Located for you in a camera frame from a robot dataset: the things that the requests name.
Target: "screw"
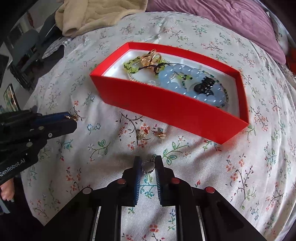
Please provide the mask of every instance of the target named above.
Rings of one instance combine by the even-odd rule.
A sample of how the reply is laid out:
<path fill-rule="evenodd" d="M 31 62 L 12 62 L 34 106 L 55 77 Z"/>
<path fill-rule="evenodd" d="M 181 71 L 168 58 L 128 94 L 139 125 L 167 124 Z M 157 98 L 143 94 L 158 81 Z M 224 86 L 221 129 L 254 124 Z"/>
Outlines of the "screw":
<path fill-rule="evenodd" d="M 26 144 L 26 147 L 31 147 L 32 145 L 33 145 L 32 142 L 28 142 L 28 143 Z"/>
<path fill-rule="evenodd" d="M 205 191 L 206 191 L 207 193 L 214 193 L 214 192 L 215 192 L 215 189 L 214 189 L 213 187 L 206 187 L 206 188 L 205 188 Z"/>
<path fill-rule="evenodd" d="M 122 184 L 126 183 L 126 180 L 124 178 L 120 178 L 120 179 L 117 180 L 117 183 L 122 185 Z"/>
<path fill-rule="evenodd" d="M 90 194 L 91 193 L 91 188 L 84 188 L 82 190 L 83 194 Z"/>
<path fill-rule="evenodd" d="M 172 183 L 172 184 L 179 184 L 179 183 L 180 183 L 180 179 L 179 179 L 179 178 L 176 178 L 176 177 L 173 177 L 173 178 L 171 179 L 171 183 Z"/>

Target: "red dot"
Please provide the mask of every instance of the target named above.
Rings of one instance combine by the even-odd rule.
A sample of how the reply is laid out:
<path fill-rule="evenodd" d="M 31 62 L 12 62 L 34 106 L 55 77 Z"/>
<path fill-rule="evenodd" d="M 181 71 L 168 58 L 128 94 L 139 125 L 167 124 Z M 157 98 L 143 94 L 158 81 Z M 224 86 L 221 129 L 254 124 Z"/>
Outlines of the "red dot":
<path fill-rule="evenodd" d="M 205 191 L 206 191 L 207 193 L 214 193 L 214 192 L 215 192 L 215 189 L 214 189 L 213 187 L 206 187 L 206 188 L 205 188 Z"/>
<path fill-rule="evenodd" d="M 179 183 L 180 183 L 180 179 L 179 179 L 179 178 L 176 178 L 176 177 L 173 177 L 173 178 L 171 179 L 171 183 L 172 183 L 172 184 L 179 184 Z"/>

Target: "floral bedsheet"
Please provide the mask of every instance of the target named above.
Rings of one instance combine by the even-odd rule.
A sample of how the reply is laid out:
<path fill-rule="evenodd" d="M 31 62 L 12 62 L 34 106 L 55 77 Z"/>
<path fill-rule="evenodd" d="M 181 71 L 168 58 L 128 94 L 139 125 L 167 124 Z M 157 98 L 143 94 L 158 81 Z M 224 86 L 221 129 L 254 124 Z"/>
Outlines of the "floral bedsheet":
<path fill-rule="evenodd" d="M 189 49 L 238 69 L 250 125 L 219 145 L 105 104 L 89 74 L 128 41 Z M 148 105 L 149 93 L 135 101 Z M 22 173 L 27 201 L 46 224 L 83 187 L 105 187 L 132 166 L 134 156 L 158 154 L 192 186 L 215 187 L 267 240 L 282 240 L 296 217 L 295 102 L 296 91 L 274 60 L 231 30 L 175 12 L 127 16 L 116 26 L 76 37 L 39 79 L 26 108 L 37 105 L 44 115 L 69 111 L 79 121 L 73 134 L 49 140 L 39 162 Z M 155 108 L 165 110 L 161 103 Z M 154 135 L 159 127 L 167 133 L 162 142 Z M 137 141 L 135 129 L 148 130 L 149 140 Z M 142 178 L 138 205 L 123 208 L 122 240 L 176 240 L 175 210 L 160 206 L 154 172 Z"/>

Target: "jewelry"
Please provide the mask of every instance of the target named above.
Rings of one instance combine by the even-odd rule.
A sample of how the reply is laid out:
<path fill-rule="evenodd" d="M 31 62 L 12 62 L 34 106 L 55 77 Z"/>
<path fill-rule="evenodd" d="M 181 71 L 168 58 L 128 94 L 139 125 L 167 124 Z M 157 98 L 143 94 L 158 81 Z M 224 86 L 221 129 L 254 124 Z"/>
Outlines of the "jewelry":
<path fill-rule="evenodd" d="M 164 133 L 163 128 L 159 128 L 159 133 L 156 134 L 161 140 L 165 139 L 166 133 Z"/>
<path fill-rule="evenodd" d="M 159 85 L 165 89 L 186 95 L 218 108 L 224 107 L 225 104 L 228 103 L 229 97 L 226 89 L 212 74 L 204 70 L 191 68 L 185 64 L 165 61 L 155 49 L 151 50 L 146 55 L 142 55 L 141 57 L 138 56 L 137 58 L 124 63 L 123 66 L 127 71 L 129 79 L 132 81 L 138 81 L 132 76 L 132 74 L 137 73 L 141 69 L 149 68 L 154 71 L 156 76 L 158 76 L 160 82 Z M 171 81 L 175 77 L 181 80 L 182 86 L 177 82 Z M 196 81 L 194 90 L 188 90 L 185 86 L 185 83 L 188 80 Z M 150 80 L 147 84 L 158 85 L 153 80 Z"/>
<path fill-rule="evenodd" d="M 148 135 L 148 130 L 139 130 L 138 140 L 143 140 Z"/>
<path fill-rule="evenodd" d="M 155 161 L 151 158 L 149 161 L 145 161 L 141 166 L 142 172 L 144 174 L 150 174 L 155 169 Z"/>
<path fill-rule="evenodd" d="M 78 121 L 79 119 L 79 116 L 78 115 L 71 115 L 71 116 L 68 116 L 68 115 L 64 115 L 66 118 L 68 119 L 72 119 L 72 120 L 75 120 L 76 122 Z"/>
<path fill-rule="evenodd" d="M 156 52 L 156 49 L 152 49 L 148 54 L 142 55 L 141 64 L 143 67 L 158 64 L 160 63 L 161 58 L 161 55 Z"/>

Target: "blue bead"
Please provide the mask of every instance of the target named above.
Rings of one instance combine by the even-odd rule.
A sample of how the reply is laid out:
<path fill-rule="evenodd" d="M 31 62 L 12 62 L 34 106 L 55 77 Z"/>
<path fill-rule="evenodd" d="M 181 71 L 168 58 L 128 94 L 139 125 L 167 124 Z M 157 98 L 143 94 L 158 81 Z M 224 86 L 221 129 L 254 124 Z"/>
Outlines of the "blue bead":
<path fill-rule="evenodd" d="M 171 73 L 171 74 L 173 74 L 173 72 L 174 72 L 174 67 L 168 65 L 168 66 L 165 67 L 164 71 L 167 72 L 167 73 Z"/>
<path fill-rule="evenodd" d="M 177 88 L 179 88 L 179 85 L 176 82 L 171 82 L 168 85 L 168 89 L 177 92 Z"/>
<path fill-rule="evenodd" d="M 170 74 L 167 71 L 162 70 L 158 73 L 159 80 L 168 78 L 168 77 L 170 77 Z"/>
<path fill-rule="evenodd" d="M 197 77 L 197 80 L 202 81 L 205 77 L 206 75 L 204 73 L 200 73 L 200 75 Z"/>
<path fill-rule="evenodd" d="M 220 106 L 222 104 L 225 104 L 226 102 L 226 95 L 222 91 L 216 93 L 215 98 L 216 98 L 216 106 Z"/>
<path fill-rule="evenodd" d="M 181 95 L 187 95 L 187 91 L 185 88 L 183 87 L 179 87 L 179 88 L 176 88 L 175 90 L 177 93 L 181 94 Z"/>
<path fill-rule="evenodd" d="M 196 77 L 193 77 L 193 79 L 192 79 L 192 83 L 199 84 L 199 83 L 201 83 L 201 82 L 202 82 L 202 80 L 199 80 L 199 79 L 196 78 Z"/>
<path fill-rule="evenodd" d="M 162 79 L 159 80 L 160 81 L 160 86 L 163 88 L 168 88 L 168 85 L 170 84 L 170 79 L 169 77 L 163 77 Z"/>
<path fill-rule="evenodd" d="M 177 72 L 177 73 L 180 73 L 182 71 L 182 65 L 180 64 L 176 64 L 174 65 L 174 71 Z"/>
<path fill-rule="evenodd" d="M 195 91 L 188 91 L 186 95 L 194 99 L 197 98 L 197 93 Z"/>
<path fill-rule="evenodd" d="M 197 96 L 197 99 L 198 99 L 199 101 L 206 102 L 206 100 L 207 100 L 207 96 L 206 96 L 205 94 L 199 94 L 199 95 Z"/>
<path fill-rule="evenodd" d="M 216 106 L 216 98 L 213 95 L 208 95 L 207 96 L 207 100 L 206 100 L 207 104 L 210 104 L 212 106 Z"/>
<path fill-rule="evenodd" d="M 191 75 L 192 77 L 197 77 L 197 76 L 199 76 L 199 74 L 200 74 L 200 71 L 199 71 L 198 69 L 192 69 L 192 70 L 190 71 L 190 75 Z"/>
<path fill-rule="evenodd" d="M 185 66 L 183 67 L 183 69 L 182 69 L 182 73 L 183 73 L 183 74 L 186 74 L 186 75 L 189 75 L 190 72 L 191 72 L 191 68 L 190 68 L 189 66 L 185 65 Z"/>
<path fill-rule="evenodd" d="M 218 83 L 215 83 L 213 87 L 211 88 L 211 91 L 213 91 L 214 95 L 218 92 L 221 92 L 221 86 Z"/>
<path fill-rule="evenodd" d="M 147 84 L 152 86 L 159 86 L 159 84 L 157 84 L 154 80 L 149 80 Z"/>

